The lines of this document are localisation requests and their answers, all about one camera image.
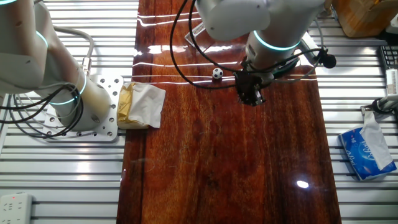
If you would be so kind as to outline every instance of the black cable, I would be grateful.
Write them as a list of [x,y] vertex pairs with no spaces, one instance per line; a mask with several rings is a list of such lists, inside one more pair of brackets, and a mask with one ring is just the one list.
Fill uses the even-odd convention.
[[[30,120],[30,119],[36,117],[40,112],[42,112],[42,111],[44,110],[44,108],[51,102],[51,100],[52,100],[58,93],[60,93],[60,91],[62,91],[62,90],[65,89],[65,88],[68,88],[68,86],[69,86],[69,85],[61,86],[58,90],[56,90],[56,91],[53,92],[51,95],[49,95],[48,97],[46,97],[46,98],[45,98],[46,101],[44,102],[44,104],[43,104],[43,105],[39,108],[39,110],[37,110],[34,114],[32,114],[32,115],[30,115],[30,116],[28,116],[28,117],[26,117],[26,118],[22,118],[22,119],[20,119],[20,120],[13,120],[13,121],[4,121],[4,120],[0,120],[0,124],[16,124],[16,123],[23,123],[23,122],[25,122],[25,121],[28,121],[28,120]],[[19,106],[17,106],[17,107],[10,107],[10,106],[7,106],[7,107],[5,107],[5,108],[17,108],[18,110],[20,110],[20,109],[24,109],[25,107],[23,107],[23,106],[21,106],[21,107],[19,107]]]
[[[194,9],[194,7],[195,7],[195,2],[196,2],[196,0],[192,0],[191,8],[190,8],[189,15],[188,15],[189,34],[190,34],[192,43],[194,44],[195,48],[198,50],[198,52],[199,52],[205,59],[207,59],[209,62],[211,62],[211,63],[214,64],[215,66],[217,66],[217,67],[219,67],[219,68],[222,68],[222,69],[225,69],[225,70],[230,71],[230,72],[242,72],[242,71],[240,71],[240,70],[235,70],[235,69],[228,68],[228,67],[224,67],[224,66],[218,64],[217,62],[215,62],[214,60],[212,60],[211,58],[209,58],[209,56],[207,56],[207,55],[200,49],[199,45],[197,44],[197,42],[196,42],[196,40],[195,40],[195,37],[193,36],[193,31],[192,31],[192,13],[193,13],[193,9]],[[267,71],[269,71],[269,70],[271,70],[271,69],[273,69],[273,68],[278,67],[279,65],[284,65],[284,64],[287,63],[288,61],[290,61],[290,60],[292,60],[292,59],[295,59],[295,58],[297,58],[297,57],[299,57],[299,56],[301,56],[301,55],[303,55],[303,54],[307,54],[307,53],[315,52],[315,51],[321,52],[322,50],[323,50],[322,48],[306,50],[306,51],[303,51],[303,52],[301,52],[301,53],[299,53],[299,54],[293,55],[293,56],[291,56],[291,57],[289,57],[289,58],[287,58],[287,59],[285,59],[285,60],[283,60],[283,61],[281,61],[281,62],[278,62],[278,63],[274,64],[274,65],[271,66],[271,67],[263,68],[263,69],[259,69],[259,70],[251,70],[251,71],[248,72],[248,73],[261,73],[261,72],[267,72]]]
[[[191,85],[193,85],[193,86],[195,86],[195,87],[197,87],[197,88],[203,88],[203,89],[207,89],[207,90],[220,90],[220,89],[235,87],[235,85],[227,85],[227,86],[221,86],[221,87],[210,87],[210,86],[197,85],[197,84],[193,83],[191,80],[189,80],[189,79],[182,73],[182,71],[179,69],[179,67],[178,67],[178,65],[177,65],[177,62],[175,61],[175,57],[174,57],[174,51],[173,51],[173,37],[174,37],[174,31],[175,31],[175,27],[176,27],[176,25],[177,25],[178,19],[179,19],[180,15],[181,15],[181,13],[182,13],[182,11],[183,11],[185,5],[187,4],[187,2],[188,2],[188,0],[184,0],[183,4],[181,5],[180,9],[178,10],[178,13],[177,13],[177,15],[176,15],[176,17],[175,17],[175,19],[174,19],[174,23],[173,23],[172,30],[171,30],[171,33],[170,33],[170,56],[171,56],[171,58],[172,58],[172,61],[173,61],[173,64],[174,64],[175,69],[178,71],[178,73],[180,74],[180,76],[181,76],[186,82],[188,82],[189,84],[191,84]],[[278,63],[274,64],[274,65],[271,66],[271,67],[263,68],[263,69],[260,69],[260,70],[252,70],[252,71],[250,71],[250,72],[245,72],[245,71],[242,71],[242,70],[235,70],[235,69],[232,69],[232,68],[224,67],[224,66],[218,64],[217,62],[215,62],[214,60],[212,60],[211,58],[209,58],[203,51],[201,51],[200,47],[198,46],[198,44],[197,44],[197,42],[196,42],[196,40],[195,40],[195,37],[193,36],[193,31],[192,31],[192,12],[193,12],[193,8],[195,7],[195,2],[196,2],[196,0],[193,0],[193,1],[192,1],[191,7],[190,7],[190,12],[189,12],[189,17],[188,17],[188,27],[189,27],[189,34],[190,34],[191,40],[192,40],[192,42],[193,42],[195,48],[199,51],[199,53],[200,53],[203,57],[205,57],[209,62],[211,62],[212,64],[214,64],[215,66],[217,66],[217,67],[219,67],[219,68],[221,68],[221,69],[225,69],[225,70],[230,71],[230,72],[236,72],[236,73],[243,72],[243,73],[247,73],[247,74],[268,72],[269,70],[271,70],[271,69],[273,69],[273,68],[277,68],[277,67],[280,66],[280,65],[284,65],[284,64],[287,63],[288,61],[290,61],[290,60],[292,60],[292,59],[295,59],[295,58],[297,58],[297,57],[299,57],[299,56],[301,56],[301,55],[303,55],[303,54],[307,54],[307,53],[310,53],[310,52],[316,52],[316,51],[318,51],[318,52],[325,51],[325,50],[322,49],[322,48],[306,50],[306,51],[300,52],[299,54],[295,54],[295,55],[293,55],[293,56],[291,56],[291,57],[289,57],[289,58],[287,58],[287,59],[285,59],[285,60],[283,60],[283,61],[281,61],[281,62],[278,62]]]
[[202,89],[206,89],[206,90],[220,90],[220,89],[225,89],[225,88],[231,88],[231,87],[235,87],[235,85],[227,85],[227,86],[221,86],[221,87],[210,87],[210,86],[202,86],[202,85],[198,85],[193,83],[191,80],[189,80],[180,70],[180,68],[177,65],[177,62],[175,61],[175,57],[174,57],[174,51],[173,51],[173,37],[174,37],[174,30],[175,30],[175,26],[177,25],[178,19],[181,15],[182,10],[184,9],[185,5],[187,4],[188,0],[184,0],[183,4],[181,5],[180,9],[178,10],[177,15],[175,16],[174,19],[174,23],[172,26],[172,31],[170,33],[170,56],[172,58],[173,64],[175,69],[178,71],[178,73],[180,74],[180,76],[189,84],[197,87],[197,88],[202,88]]
[[46,98],[43,98],[42,100],[36,103],[32,103],[27,106],[0,106],[0,110],[23,110],[37,106],[41,103],[52,100],[52,98],[54,98],[58,93],[60,93],[61,90],[65,89],[66,87],[67,87],[66,85],[61,86],[58,90],[55,90],[55,92],[53,92],[51,95],[47,96]]
[[[74,94],[73,94],[73,97],[75,97],[75,98],[80,97],[80,94],[79,94],[79,92],[78,92],[77,90],[73,91],[72,93],[74,93]],[[30,127],[31,129],[33,129],[35,132],[37,132],[39,135],[28,133],[28,132],[25,131],[23,128],[21,128],[21,127],[18,125],[18,123],[16,123],[15,125],[16,125],[24,134],[26,134],[26,135],[28,135],[28,136],[30,136],[30,137],[33,137],[33,138],[47,139],[47,138],[54,138],[54,137],[57,137],[57,136],[61,136],[61,135],[63,135],[63,134],[66,134],[67,132],[71,131],[71,130],[77,125],[77,123],[80,121],[81,117],[83,116],[83,101],[80,100],[79,102],[80,102],[80,107],[79,107],[79,109],[80,109],[79,111],[80,111],[80,112],[79,112],[79,113],[76,112],[75,115],[74,115],[74,117],[73,117],[73,119],[72,119],[72,122],[71,122],[69,125],[67,125],[67,126],[65,127],[65,129],[63,129],[62,131],[58,132],[57,134],[47,134],[47,133],[43,133],[42,131],[39,131],[38,129],[36,129],[35,127],[33,127],[32,125],[30,125],[30,124],[29,124],[28,122],[26,122],[26,121],[25,121],[25,124],[28,125],[28,127]],[[17,112],[18,112],[19,116],[20,116],[21,118],[23,118],[22,113],[21,113],[19,110],[18,110]],[[15,120],[15,117],[14,117],[14,115],[12,114],[12,112],[10,112],[10,115],[11,115],[11,119],[14,121],[14,120]]]

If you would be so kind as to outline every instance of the tissue box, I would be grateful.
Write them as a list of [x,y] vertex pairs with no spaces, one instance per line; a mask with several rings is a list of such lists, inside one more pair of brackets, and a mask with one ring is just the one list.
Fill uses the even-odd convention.
[[379,35],[398,13],[398,0],[333,0],[348,37]]
[[339,140],[344,146],[358,179],[372,179],[396,170],[397,167],[394,161],[383,168],[383,170],[379,170],[371,150],[359,133],[361,130],[362,128],[356,128],[339,135]]

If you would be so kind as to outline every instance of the cardboard box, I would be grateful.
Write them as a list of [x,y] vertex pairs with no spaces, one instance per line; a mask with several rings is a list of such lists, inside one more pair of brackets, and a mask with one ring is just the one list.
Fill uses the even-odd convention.
[[398,13],[398,0],[333,0],[348,37],[379,35]]

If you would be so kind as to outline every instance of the white cable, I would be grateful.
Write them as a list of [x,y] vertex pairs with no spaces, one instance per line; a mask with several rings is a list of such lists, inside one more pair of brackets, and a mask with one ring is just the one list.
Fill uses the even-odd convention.
[[85,38],[86,40],[88,40],[88,42],[90,43],[90,46],[88,47],[88,52],[87,52],[86,57],[88,57],[88,58],[91,57],[91,55],[93,54],[93,51],[94,51],[94,40],[90,35],[88,35],[87,33],[83,32],[83,31],[70,29],[70,28],[66,28],[66,27],[54,26],[54,29],[55,29],[55,31],[63,32],[66,34],[79,35],[79,36]]
[[[319,35],[321,37],[321,49],[323,49],[325,46],[323,45],[322,29],[321,29],[317,19],[315,19],[315,23],[317,24],[317,27],[318,27],[318,30],[319,30]],[[318,58],[317,62],[315,64],[313,64],[312,69],[309,72],[307,72],[305,75],[300,77],[300,78],[296,78],[296,79],[293,79],[293,80],[278,80],[278,79],[276,79],[276,80],[271,80],[271,82],[274,82],[274,83],[295,83],[295,82],[300,81],[300,80],[302,80],[304,78],[308,78],[308,76],[311,75],[315,71],[315,69],[318,67],[319,61],[320,61],[320,58]]]

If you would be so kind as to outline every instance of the glossy table surface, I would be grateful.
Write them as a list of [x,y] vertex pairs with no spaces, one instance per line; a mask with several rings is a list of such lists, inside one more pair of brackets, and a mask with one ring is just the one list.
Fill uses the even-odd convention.
[[[117,222],[341,223],[317,81],[272,84],[257,107],[239,104],[233,88],[185,83],[169,52],[181,3],[139,4],[133,80],[165,89],[166,99],[160,129],[127,132]],[[233,83],[227,71],[212,83],[215,67],[186,42],[187,27],[183,15],[174,38],[183,73],[201,85]],[[239,68],[246,38],[199,44]]]

